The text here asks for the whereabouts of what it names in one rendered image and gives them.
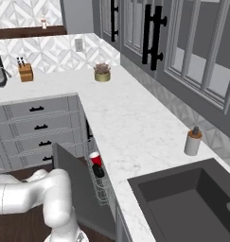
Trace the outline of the grey base cupboard door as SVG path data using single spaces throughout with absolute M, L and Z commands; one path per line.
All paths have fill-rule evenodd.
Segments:
M 133 242 L 118 202 L 115 203 L 115 242 Z

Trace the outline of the dark wooden shelf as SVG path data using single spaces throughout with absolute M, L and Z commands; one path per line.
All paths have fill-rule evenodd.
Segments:
M 66 35 L 64 26 L 0 28 L 0 39 L 16 39 L 43 36 Z

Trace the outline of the wooden knife block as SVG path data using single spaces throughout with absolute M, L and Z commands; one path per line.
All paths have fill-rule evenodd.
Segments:
M 22 82 L 29 82 L 33 80 L 33 70 L 30 63 L 26 63 L 24 58 L 17 58 L 18 71 Z

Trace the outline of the white soap dispenser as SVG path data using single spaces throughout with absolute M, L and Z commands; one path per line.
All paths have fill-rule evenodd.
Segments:
M 198 127 L 194 127 L 187 133 L 184 153 L 188 156 L 196 156 L 202 140 L 202 132 Z

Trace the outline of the dark grey sink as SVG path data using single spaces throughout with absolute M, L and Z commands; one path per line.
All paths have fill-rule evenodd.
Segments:
M 230 173 L 215 159 L 129 179 L 156 242 L 230 242 Z

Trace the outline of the red cup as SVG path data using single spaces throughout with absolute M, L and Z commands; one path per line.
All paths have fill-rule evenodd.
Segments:
M 99 166 L 102 166 L 101 157 L 98 151 L 94 151 L 89 155 L 90 160 L 93 164 L 97 164 Z

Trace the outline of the grey dishwasher door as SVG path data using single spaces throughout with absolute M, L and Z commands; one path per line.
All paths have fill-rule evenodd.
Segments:
M 59 144 L 52 147 L 54 167 L 64 169 L 70 177 L 79 225 L 115 241 L 115 220 L 108 205 L 98 204 L 88 165 Z

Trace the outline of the potted plant in yellow pot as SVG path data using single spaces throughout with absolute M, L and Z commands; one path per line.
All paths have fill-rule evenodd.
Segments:
M 103 63 L 98 63 L 94 67 L 95 71 L 95 80 L 100 81 L 100 82 L 106 82 L 110 80 L 111 77 L 111 67 L 106 64 L 105 62 Z

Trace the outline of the black bowl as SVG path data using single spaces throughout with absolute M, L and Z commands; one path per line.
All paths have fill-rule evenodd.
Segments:
M 98 178 L 103 178 L 104 177 L 104 171 L 102 169 L 101 166 L 99 166 L 98 164 L 94 164 L 92 166 L 94 174 L 98 177 Z

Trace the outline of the grey glass cupboard door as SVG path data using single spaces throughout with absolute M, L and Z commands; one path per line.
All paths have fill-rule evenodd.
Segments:
M 121 53 L 151 77 L 156 74 L 155 71 L 150 69 L 151 55 L 148 55 L 147 64 L 142 63 L 145 6 L 150 5 L 150 15 L 153 15 L 155 6 L 159 3 L 160 0 L 121 1 Z
M 230 138 L 230 0 L 163 0 L 157 80 Z
M 118 5 L 118 13 L 115 15 L 115 28 L 118 29 L 118 36 L 115 37 L 115 42 L 111 41 L 111 0 L 100 0 L 101 10 L 101 29 L 102 38 L 116 50 L 120 50 L 120 0 L 115 0 Z

